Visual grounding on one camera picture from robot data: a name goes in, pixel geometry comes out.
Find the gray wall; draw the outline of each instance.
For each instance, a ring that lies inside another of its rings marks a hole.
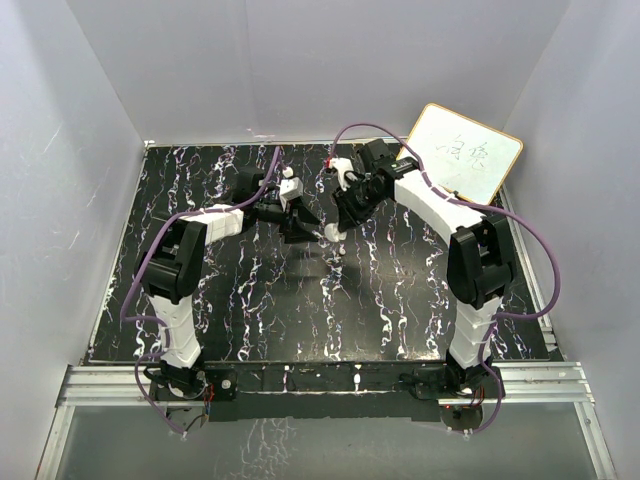
[[[0,3],[0,477],[33,478],[142,142],[63,0]]]
[[[555,248],[552,316],[586,370],[622,479],[638,478],[640,5],[575,2],[506,125],[525,143],[509,186]],[[533,252],[550,289],[544,255]]]
[[[568,1],[68,3],[140,135],[204,143],[408,134],[429,102],[502,127]]]

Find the purple cable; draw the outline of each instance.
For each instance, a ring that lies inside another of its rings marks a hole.
[[[491,205],[482,205],[479,203],[474,203],[474,202],[467,202],[464,200],[459,200],[457,198],[451,198],[449,197],[449,195],[445,194],[438,186],[434,186],[433,182],[431,182],[431,180],[429,179],[429,176],[427,175],[427,171],[424,168],[424,163],[422,162],[422,158],[420,157],[420,155],[418,155],[416,153],[415,150],[413,150],[408,144],[407,142],[405,142],[403,139],[401,139],[400,137],[398,137],[396,134],[394,134],[393,132],[390,132],[389,130],[387,130],[384,127],[381,127],[379,125],[375,125],[373,123],[354,123],[351,125],[347,125],[346,127],[344,127],[342,130],[340,130],[338,132],[338,134],[336,135],[336,137],[333,139],[333,144],[331,145],[331,149],[329,150],[329,158],[333,158],[335,156],[335,151],[336,151],[336,145],[338,144],[338,141],[340,140],[340,137],[344,134],[344,132],[346,132],[348,129],[353,128],[353,127],[372,127],[372,128],[376,128],[378,130],[381,130],[383,132],[385,132],[387,135],[390,135],[391,137],[395,138],[396,141],[398,143],[400,143],[400,145],[402,145],[404,148],[407,149],[407,151],[413,156],[413,158],[415,158],[418,161],[418,165],[420,166],[420,172],[422,173],[422,178],[424,179],[425,183],[427,184],[427,187],[429,187],[431,190],[433,190],[436,195],[438,195],[440,198],[447,200],[450,203],[453,203],[454,205],[461,205],[461,206],[466,206],[466,207],[471,207],[471,208],[475,208],[477,210],[484,210],[486,212],[492,212],[492,213],[498,213],[501,215],[505,215],[509,218],[511,218],[512,220],[518,222],[520,225],[522,225],[529,233],[531,233],[531,235],[534,236],[534,238],[540,243],[540,245],[542,246],[542,248],[544,249],[545,253],[547,254],[547,256],[549,257],[549,261],[551,262],[551,268],[553,269],[553,280],[554,280],[554,287],[553,287],[553,293],[551,295],[551,299],[549,300],[549,303],[547,304],[546,307],[544,307],[542,310],[540,310],[539,312],[535,312],[535,313],[529,313],[529,314],[519,314],[519,313],[508,313],[508,312],[498,312],[496,313],[493,317],[492,320],[494,320],[494,322],[491,324],[491,326],[489,327],[489,329],[487,330],[487,333],[485,334],[484,338],[482,339],[482,343],[480,344],[480,349],[478,351],[478,361],[480,362],[480,365],[482,365],[482,368],[484,368],[486,370],[486,372],[496,381],[496,384],[498,385],[498,399],[496,402],[496,408],[493,410],[493,413],[491,414],[491,416],[489,417],[489,419],[484,422],[482,425],[480,425],[480,427],[478,427],[475,432],[481,432],[485,429],[487,429],[489,427],[489,425],[491,425],[496,417],[498,416],[498,412],[500,411],[500,406],[502,405],[502,391],[503,391],[503,385],[502,385],[502,381],[500,380],[500,378],[498,377],[498,375],[496,375],[496,373],[489,368],[489,366],[485,363],[483,357],[483,352],[484,352],[484,348],[486,343],[489,341],[489,339],[491,338],[491,335],[493,334],[496,326],[497,326],[497,320],[500,318],[512,318],[514,320],[537,320],[539,317],[542,317],[543,315],[546,315],[547,313],[549,313],[549,311],[551,311],[551,309],[555,306],[555,304],[558,301],[558,297],[560,296],[560,267],[558,266],[558,260],[556,259],[555,254],[551,251],[551,247],[549,246],[549,244],[547,243],[547,241],[542,238],[542,235],[540,235],[540,233],[532,226],[530,225],[527,221],[525,221],[522,217],[516,215],[513,212],[509,212],[507,210],[504,210],[502,208],[498,208],[498,207],[493,207]]]
[[[158,245],[160,245],[160,242],[162,241],[162,238],[164,237],[165,233],[167,233],[167,231],[169,230],[171,225],[173,225],[173,223],[176,220],[178,220],[179,218],[182,218],[182,217],[193,217],[193,216],[196,216],[196,215],[202,215],[203,213],[230,212],[232,210],[238,210],[240,208],[248,207],[252,203],[255,203],[258,199],[260,199],[262,194],[267,189],[267,185],[268,185],[269,181],[271,180],[271,177],[273,176],[273,172],[275,171],[276,166],[278,165],[279,162],[280,162],[280,147],[276,147],[275,151],[273,152],[273,158],[271,160],[271,164],[269,165],[269,170],[267,171],[267,175],[265,176],[264,181],[262,182],[262,185],[260,186],[260,188],[258,189],[256,194],[253,197],[251,197],[249,200],[246,200],[246,201],[244,201],[242,203],[239,203],[238,205],[231,205],[229,207],[211,207],[211,208],[205,208],[203,210],[198,210],[198,211],[195,211],[195,212],[176,213],[171,218],[169,218],[169,220],[166,221],[166,223],[162,226],[162,228],[160,229],[160,231],[156,235],[156,238],[153,240],[153,243],[151,243],[151,247],[149,247],[149,251],[145,255],[144,260],[142,260],[142,263],[140,264],[140,270],[138,270],[138,274],[134,277],[133,283],[131,284],[131,287],[129,288],[129,292],[127,293],[127,296],[125,297],[124,302],[122,303],[122,307],[120,308],[120,321],[121,322],[142,321],[142,322],[153,322],[153,323],[156,323],[159,326],[159,328],[164,328],[165,329],[166,345],[165,345],[164,348],[165,349],[169,348],[169,346],[171,345],[171,337],[169,335],[169,330],[167,330],[167,324],[162,319],[160,319],[158,317],[149,316],[149,315],[136,315],[136,316],[133,316],[133,317],[127,317],[127,310],[129,309],[129,306],[131,305],[131,302],[133,301],[134,295],[136,294],[136,292],[138,291],[138,288],[140,287],[140,283],[142,281],[142,276],[144,275],[144,272],[147,270],[147,267],[149,266],[149,262],[151,261],[151,257],[153,256],[153,254],[155,253],[156,249],[158,248]],[[164,355],[164,353],[165,352],[163,351],[163,349],[161,349],[160,352],[147,353],[147,354],[140,355],[140,357],[136,361],[136,365],[134,367],[133,372],[134,372],[134,376],[135,376],[135,379],[136,379],[136,383],[138,384],[138,388],[140,389],[140,392],[142,393],[142,396],[144,397],[144,399],[149,403],[149,405],[151,405],[151,407],[153,407],[153,409],[156,412],[158,412],[158,414],[162,417],[162,419],[167,423],[167,425],[169,425],[169,427],[173,431],[175,431],[175,432],[177,432],[177,433],[179,433],[179,434],[184,436],[184,435],[186,435],[187,432],[182,427],[176,425],[169,418],[167,418],[167,416],[162,411],[162,409],[156,404],[156,402],[153,401],[153,399],[145,391],[144,386],[142,385],[142,382],[140,381],[139,369],[140,369],[140,365],[142,364],[142,361],[144,359],[152,360],[152,359],[155,359],[155,358],[160,358],[160,357],[162,357],[162,355]]]

